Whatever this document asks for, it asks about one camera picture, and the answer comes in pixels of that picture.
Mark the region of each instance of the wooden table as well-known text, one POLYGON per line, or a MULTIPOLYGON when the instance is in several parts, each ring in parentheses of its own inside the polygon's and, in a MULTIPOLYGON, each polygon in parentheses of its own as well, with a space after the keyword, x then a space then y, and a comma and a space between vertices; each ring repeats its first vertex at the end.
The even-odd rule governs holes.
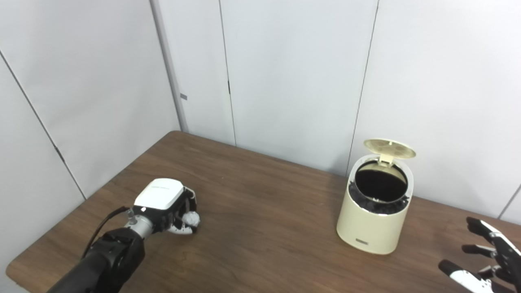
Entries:
MULTIPOLYGON (((159 177, 195 190, 202 223, 191 236, 152 235, 121 292, 466 292, 437 268, 444 258, 471 270, 491 263, 461 251, 485 244, 466 230, 466 216, 521 243, 517 225, 416 197, 397 250, 362 252, 336 233, 345 177, 171 132, 13 260, 7 275, 46 292, 78 262, 99 222, 159 177)), ((102 233, 125 222, 116 217, 102 233)))

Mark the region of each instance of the door hinge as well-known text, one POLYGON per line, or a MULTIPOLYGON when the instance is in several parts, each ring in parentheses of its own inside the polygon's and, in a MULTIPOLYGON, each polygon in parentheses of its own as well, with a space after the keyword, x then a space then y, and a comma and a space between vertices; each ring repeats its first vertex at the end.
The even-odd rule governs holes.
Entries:
POLYGON ((65 163, 65 159, 64 159, 64 157, 61 155, 61 152, 60 152, 60 150, 58 149, 57 146, 54 146, 54 150, 56 150, 56 152, 58 153, 58 156, 60 157, 61 161, 65 163))

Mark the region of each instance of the cream trash can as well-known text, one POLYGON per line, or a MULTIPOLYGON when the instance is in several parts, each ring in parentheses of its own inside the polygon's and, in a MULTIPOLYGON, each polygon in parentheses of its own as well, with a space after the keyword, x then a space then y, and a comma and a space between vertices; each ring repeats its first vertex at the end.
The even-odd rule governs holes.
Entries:
POLYGON ((337 233, 348 244, 375 254, 393 252, 413 195, 413 174, 394 159, 416 153, 397 141, 370 139, 373 155, 356 161, 349 174, 337 233))

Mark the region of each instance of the robotic arm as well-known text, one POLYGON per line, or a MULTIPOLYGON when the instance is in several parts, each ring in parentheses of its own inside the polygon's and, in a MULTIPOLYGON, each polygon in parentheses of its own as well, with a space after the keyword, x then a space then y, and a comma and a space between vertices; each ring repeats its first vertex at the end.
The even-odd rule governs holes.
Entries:
POLYGON ((521 293, 521 252, 500 231, 476 218, 467 218, 468 230, 485 238, 495 248, 480 245, 463 245, 465 253, 481 254, 498 264, 471 273, 458 265, 442 260, 439 269, 451 279, 474 293, 521 293), (491 278, 497 277, 513 284, 516 291, 506 288, 491 278))
POLYGON ((89 245, 80 262, 47 293, 119 292, 145 257, 144 240, 163 231, 195 233, 200 222, 196 209, 193 190, 177 180, 155 179, 139 194, 132 209, 121 207, 105 219, 127 211, 127 224, 89 245))

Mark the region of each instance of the open lid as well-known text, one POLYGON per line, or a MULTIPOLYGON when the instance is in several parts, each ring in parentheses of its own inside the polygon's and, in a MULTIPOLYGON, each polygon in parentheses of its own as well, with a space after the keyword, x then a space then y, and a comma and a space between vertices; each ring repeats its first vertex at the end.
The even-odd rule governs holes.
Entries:
POLYGON ((389 139, 368 139, 364 141, 364 145, 370 151, 380 155, 378 164, 392 166, 394 158, 413 158, 416 152, 408 145, 389 139))

